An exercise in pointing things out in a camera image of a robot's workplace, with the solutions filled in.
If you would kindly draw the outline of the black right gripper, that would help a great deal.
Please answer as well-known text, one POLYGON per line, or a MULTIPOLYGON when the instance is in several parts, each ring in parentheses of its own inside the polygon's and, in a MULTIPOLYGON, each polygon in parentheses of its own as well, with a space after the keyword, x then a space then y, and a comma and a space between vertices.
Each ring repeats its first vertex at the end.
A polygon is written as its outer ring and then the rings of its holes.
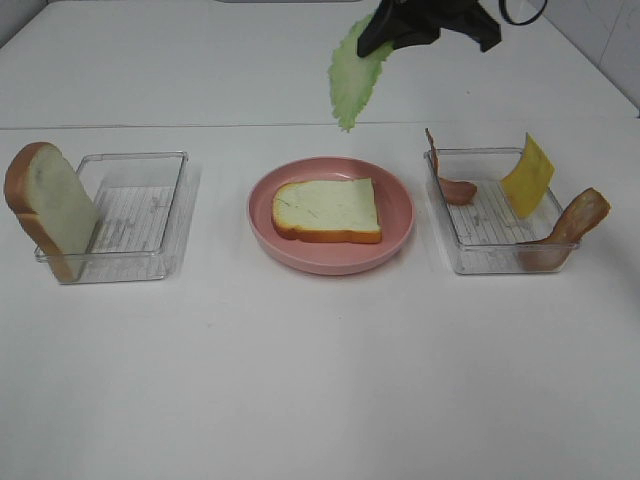
POLYGON ((478 1, 382 0, 357 40, 356 53, 367 57, 393 40, 395 5, 407 30, 394 40, 394 48, 429 45, 440 38, 442 29, 464 34, 486 52, 502 40, 498 22, 478 1))

